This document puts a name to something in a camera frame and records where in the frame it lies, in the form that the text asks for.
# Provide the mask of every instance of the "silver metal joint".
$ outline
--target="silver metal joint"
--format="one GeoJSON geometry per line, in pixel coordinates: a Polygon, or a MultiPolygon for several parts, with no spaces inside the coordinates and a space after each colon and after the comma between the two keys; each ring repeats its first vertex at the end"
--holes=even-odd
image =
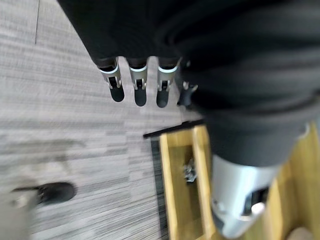
{"type": "Polygon", "coordinates": [[[100,69],[100,72],[103,75],[104,80],[108,83],[110,89],[121,88],[121,73],[118,61],[116,61],[116,67],[112,71],[103,71],[100,69]]]}
{"type": "Polygon", "coordinates": [[[130,74],[133,83],[134,90],[138,90],[138,81],[141,81],[141,88],[144,90],[147,87],[147,76],[148,76],[148,65],[143,68],[132,68],[130,67],[130,74]]]}
{"type": "Polygon", "coordinates": [[[212,217],[225,238],[240,237],[264,212],[280,167],[240,165],[213,156],[212,217]]]}
{"type": "Polygon", "coordinates": [[[158,72],[157,72],[158,91],[162,91],[165,89],[167,92],[169,92],[170,86],[175,80],[177,69],[178,69],[178,65],[172,69],[163,69],[160,66],[158,66],[158,72]]]}

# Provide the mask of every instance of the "wooden plank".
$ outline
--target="wooden plank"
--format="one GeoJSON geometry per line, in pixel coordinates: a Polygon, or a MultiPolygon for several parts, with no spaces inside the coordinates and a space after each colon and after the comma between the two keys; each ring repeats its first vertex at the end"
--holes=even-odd
{"type": "Polygon", "coordinates": [[[171,240],[178,240],[178,220],[174,188],[172,184],[171,165],[169,157],[168,138],[163,134],[159,138],[161,149],[162,175],[164,184],[165,207],[168,220],[168,233],[171,240]]]}
{"type": "Polygon", "coordinates": [[[205,239],[210,240],[216,233],[212,221],[211,189],[209,169],[211,169],[210,147],[208,133],[204,126],[196,126],[192,130],[194,164],[197,171],[197,187],[200,198],[201,220],[205,239]]]}
{"type": "Polygon", "coordinates": [[[311,231],[315,240],[320,239],[320,145],[314,123],[307,137],[295,146],[289,164],[294,176],[298,223],[311,231]]]}

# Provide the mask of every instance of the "small metal part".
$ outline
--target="small metal part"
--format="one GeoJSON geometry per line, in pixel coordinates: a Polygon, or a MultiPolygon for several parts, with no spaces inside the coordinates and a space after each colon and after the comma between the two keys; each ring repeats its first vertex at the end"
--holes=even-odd
{"type": "Polygon", "coordinates": [[[169,92],[170,86],[174,82],[177,69],[178,65],[172,69],[163,69],[158,66],[157,83],[159,92],[163,90],[169,92]]]}
{"type": "Polygon", "coordinates": [[[187,165],[183,166],[184,178],[187,183],[193,183],[197,178],[197,172],[195,168],[195,163],[193,159],[190,159],[187,165]]]}
{"type": "Polygon", "coordinates": [[[113,70],[106,71],[100,69],[100,72],[102,73],[104,80],[108,83],[110,89],[121,88],[122,82],[118,60],[116,60],[116,66],[113,70]]]}
{"type": "Polygon", "coordinates": [[[145,90],[147,87],[148,66],[145,65],[139,69],[130,67],[130,74],[134,90],[145,90]]]}

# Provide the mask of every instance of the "wooden board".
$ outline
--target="wooden board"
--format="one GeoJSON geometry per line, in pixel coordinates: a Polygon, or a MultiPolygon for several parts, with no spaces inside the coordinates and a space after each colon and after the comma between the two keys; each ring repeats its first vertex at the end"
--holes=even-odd
{"type": "MultiPolygon", "coordinates": [[[[211,153],[204,126],[192,130],[198,174],[201,220],[206,240],[223,240],[211,217],[211,153]]],[[[274,181],[264,215],[238,240],[284,240],[296,227],[306,226],[320,239],[320,147],[316,126],[295,146],[290,160],[274,181]]]]}
{"type": "Polygon", "coordinates": [[[171,240],[196,240],[203,228],[196,184],[187,184],[184,165],[193,157],[190,130],[160,136],[168,232],[171,240]]]}

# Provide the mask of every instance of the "gray carpet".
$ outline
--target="gray carpet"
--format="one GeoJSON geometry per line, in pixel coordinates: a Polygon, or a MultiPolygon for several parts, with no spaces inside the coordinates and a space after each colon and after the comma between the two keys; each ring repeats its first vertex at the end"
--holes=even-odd
{"type": "Polygon", "coordinates": [[[57,2],[0,0],[0,192],[78,187],[71,201],[37,207],[33,240],[166,239],[159,149],[142,135],[198,116],[176,107],[176,89],[157,107],[156,67],[151,58],[138,107],[120,58],[125,99],[115,103],[57,2]]]}

